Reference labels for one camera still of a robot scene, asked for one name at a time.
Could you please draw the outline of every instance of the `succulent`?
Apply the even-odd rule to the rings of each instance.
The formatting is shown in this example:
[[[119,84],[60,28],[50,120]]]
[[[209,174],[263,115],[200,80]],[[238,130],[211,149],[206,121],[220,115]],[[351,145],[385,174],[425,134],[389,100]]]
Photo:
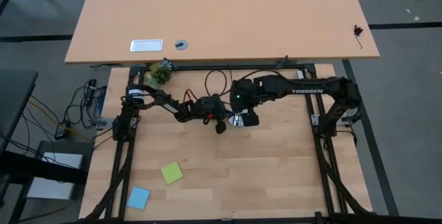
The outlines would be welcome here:
[[[151,65],[151,77],[158,84],[164,84],[171,78],[171,71],[159,62],[154,63]]]

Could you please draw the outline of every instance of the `black metal frame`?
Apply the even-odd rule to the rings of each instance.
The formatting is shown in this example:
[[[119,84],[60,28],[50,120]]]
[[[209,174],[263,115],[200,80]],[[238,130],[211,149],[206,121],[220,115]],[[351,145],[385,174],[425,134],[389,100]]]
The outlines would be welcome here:
[[[205,71],[205,70],[213,70],[213,69],[218,69],[218,70],[245,70],[245,69],[249,69],[249,70],[253,70],[253,69],[276,69],[276,66],[277,66],[277,64],[275,64],[275,63],[271,63],[271,64],[205,63],[205,64],[180,64],[179,66],[175,66],[174,70],[175,71]],[[308,75],[311,76],[312,78],[316,78],[316,69],[315,69],[314,64],[296,64],[296,62],[287,62],[284,65],[284,69],[298,69],[298,70],[302,71],[304,78],[307,78]],[[143,80],[144,80],[144,74],[147,71],[149,71],[148,64],[146,64],[146,67],[141,67],[141,66],[132,67],[131,71],[130,71],[129,80],[128,80],[128,86],[133,83],[133,79],[136,75],[139,75],[139,80],[137,83],[142,84]],[[354,79],[354,75],[352,75],[352,74],[350,74],[349,77],[350,77],[350,79]],[[310,115],[315,114],[314,113],[314,106],[313,106],[313,103],[311,100],[311,95],[306,95],[305,98],[307,101],[307,109],[308,109],[309,114]],[[318,104],[319,114],[324,113],[325,108],[324,108],[322,97],[320,95],[316,96],[316,102]],[[367,121],[369,122],[366,111],[365,110],[360,111],[360,113],[361,113],[361,115],[363,115],[362,116],[362,123],[365,124]],[[310,121],[310,123],[311,123],[312,131],[314,133],[315,127],[313,126],[312,121]],[[366,133],[367,132],[372,133],[371,127],[367,127]],[[376,144],[376,141],[374,139],[374,135],[368,135],[367,139],[370,139],[371,143]],[[330,165],[331,165],[330,166],[331,170],[333,171],[335,176],[337,176],[337,179],[340,180],[338,164],[336,162],[336,154],[334,153],[332,139],[327,138],[324,140],[324,142],[326,142],[326,145],[328,147],[327,151],[328,151],[329,161],[330,161]],[[316,154],[318,157],[318,163],[320,164],[319,156],[324,156],[323,146],[321,145],[320,138],[316,135],[314,135],[314,143],[315,143]],[[135,146],[135,140],[130,140],[129,146],[128,146],[128,151],[127,151],[128,156],[130,156],[130,164],[132,162],[132,155],[133,155],[134,146]],[[117,141],[117,149],[115,151],[115,159],[114,159],[111,182],[115,180],[116,175],[118,175],[118,173],[119,173],[119,164],[120,164],[120,160],[122,157],[122,147],[123,147],[123,142]],[[381,159],[381,156],[378,153],[378,149],[373,150],[373,151],[370,150],[370,151],[371,151],[374,159],[377,159],[377,160]],[[385,169],[383,168],[382,161],[378,161],[378,162],[376,162],[376,164],[378,165],[375,167],[376,172],[380,175],[382,175],[382,173],[385,173]],[[344,222],[345,222],[347,217],[349,219],[352,219],[352,216],[354,216],[354,215],[348,214],[346,200],[344,199],[342,192],[340,192],[339,188],[336,186],[335,187],[336,187],[336,192],[338,193],[338,202],[339,202],[340,212],[337,212],[335,210],[335,206],[334,206],[334,203],[332,200],[332,193],[330,190],[328,175],[327,175],[326,171],[324,170],[324,168],[319,166],[319,169],[320,169],[320,176],[321,176],[322,186],[323,186],[323,191],[324,191],[325,204],[327,207],[328,215],[330,216],[327,218],[322,217],[320,212],[316,212],[315,217],[305,217],[305,218],[256,218],[256,219],[235,219],[235,220],[225,220],[225,221],[221,221],[221,220],[124,221],[124,213],[125,213],[124,210],[126,209],[126,199],[127,199],[127,195],[128,195],[128,182],[130,180],[130,170],[128,170],[126,175],[124,176],[124,181],[123,181],[123,185],[122,185],[122,195],[121,195],[121,199],[120,199],[120,206],[119,206],[119,211],[118,211],[118,215],[117,215],[116,220],[119,220],[123,223],[174,223],[174,224],[176,224],[176,223],[328,223],[329,221],[332,221],[332,219],[333,219],[332,217],[333,216],[336,217],[337,214],[344,214],[344,216],[343,215],[337,216],[337,218],[339,217],[341,219],[341,221],[344,220]],[[388,194],[389,191],[391,192],[390,185],[388,184],[388,182],[386,184],[385,184],[385,182],[381,182],[381,183],[383,184],[383,187],[385,188],[385,191],[383,191],[384,194]],[[386,196],[385,200],[387,200],[387,199],[392,200],[392,202],[390,202],[389,204],[393,204],[393,206],[394,206],[393,208],[388,209],[389,214],[392,216],[398,216],[398,214],[394,212],[394,208],[396,207],[396,204],[394,202],[394,199],[392,198],[392,195],[391,195],[391,197]],[[109,203],[107,205],[105,218],[109,218],[109,220],[111,220],[112,209],[113,209],[113,196],[109,200]]]

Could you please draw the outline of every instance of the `floor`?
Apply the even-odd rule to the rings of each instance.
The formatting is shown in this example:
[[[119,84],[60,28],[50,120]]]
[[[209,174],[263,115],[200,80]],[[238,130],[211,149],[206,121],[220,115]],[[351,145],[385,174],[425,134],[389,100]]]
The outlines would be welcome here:
[[[369,24],[442,21],[440,0],[359,0]],[[10,0],[0,16],[0,37],[72,34],[84,0]],[[376,140],[381,151],[396,204],[403,216],[442,218],[442,28],[373,30],[381,53],[376,61],[352,62]],[[108,67],[66,65],[69,41],[0,43],[0,68],[34,69],[39,72],[34,96],[61,115],[72,93],[86,80],[105,85]],[[336,71],[344,75],[341,62]],[[34,109],[34,116],[51,131],[53,125]],[[361,126],[356,127],[358,153],[374,210],[386,214],[380,187]],[[83,130],[88,136],[94,131]],[[30,125],[31,147],[47,140]],[[13,138],[26,142],[26,126],[20,121]],[[81,141],[71,137],[67,142]],[[0,209],[6,223],[19,192],[11,186]],[[70,201],[30,200],[22,218],[67,210],[27,223],[63,223],[77,218],[79,204]]]

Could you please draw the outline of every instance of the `wooden table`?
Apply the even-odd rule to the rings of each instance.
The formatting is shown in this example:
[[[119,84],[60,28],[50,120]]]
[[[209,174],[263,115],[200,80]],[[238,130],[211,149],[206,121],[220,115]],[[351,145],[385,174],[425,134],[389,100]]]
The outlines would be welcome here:
[[[354,36],[354,26],[364,29]],[[162,39],[160,52],[130,51]],[[177,50],[176,41],[188,41]],[[67,63],[379,57],[358,0],[86,0]]]
[[[334,75],[331,64],[316,65],[316,70],[318,77]],[[294,70],[281,71],[294,78]],[[120,113],[119,98],[124,94],[128,72],[128,68],[112,70],[104,118]],[[248,72],[232,71],[232,77],[238,79]],[[203,96],[206,74],[174,72],[163,89],[180,100],[187,88],[197,97]],[[208,85],[211,93],[219,92],[224,78],[212,73]],[[333,100],[327,95],[323,99],[327,110]],[[145,210],[127,208],[126,220],[306,217],[316,211],[326,214],[305,97],[290,95],[266,102],[256,112],[259,126],[236,129],[228,125],[218,135],[212,123],[179,123],[158,106],[140,111],[129,193],[136,186],[151,190],[151,195]],[[97,143],[109,135],[98,138]],[[363,207],[371,209],[352,135],[338,133],[333,142],[343,183]],[[115,148],[116,142],[109,140],[94,151],[80,217],[89,214],[107,190]],[[174,161],[178,161],[184,177],[167,185],[160,168]],[[116,193],[114,214],[118,203]]]

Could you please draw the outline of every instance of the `desk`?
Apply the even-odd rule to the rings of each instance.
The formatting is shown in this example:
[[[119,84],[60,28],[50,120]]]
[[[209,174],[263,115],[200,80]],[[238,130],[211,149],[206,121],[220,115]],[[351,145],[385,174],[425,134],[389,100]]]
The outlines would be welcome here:
[[[354,36],[354,26],[365,31]],[[162,39],[160,52],[130,51]],[[177,50],[177,40],[188,48]],[[65,62],[379,57],[358,0],[86,0]]]
[[[232,71],[232,77],[238,79],[248,72]],[[318,77],[334,75],[331,64],[316,65],[316,72]],[[104,118],[120,113],[120,97],[128,73],[129,68],[111,71]],[[290,69],[281,73],[291,78],[295,74]],[[207,71],[174,72],[163,89],[180,100],[187,88],[197,97],[203,96],[206,74]],[[223,76],[212,73],[209,91],[215,93],[223,86]],[[323,100],[327,110],[333,100],[329,96],[323,96]],[[212,123],[179,123],[161,107],[140,111],[129,191],[133,186],[142,187],[151,190],[151,195],[145,210],[127,208],[125,219],[282,218],[312,216],[316,211],[324,214],[305,97],[290,95],[266,102],[256,108],[256,113],[260,116],[259,126],[236,129],[228,125],[218,135]],[[97,143],[109,135],[104,134]],[[338,133],[333,142],[342,182],[363,207],[371,209],[352,135]],[[109,140],[94,151],[80,218],[92,211],[107,190],[115,148],[116,142]],[[160,168],[174,161],[180,164],[184,177],[167,185]]]

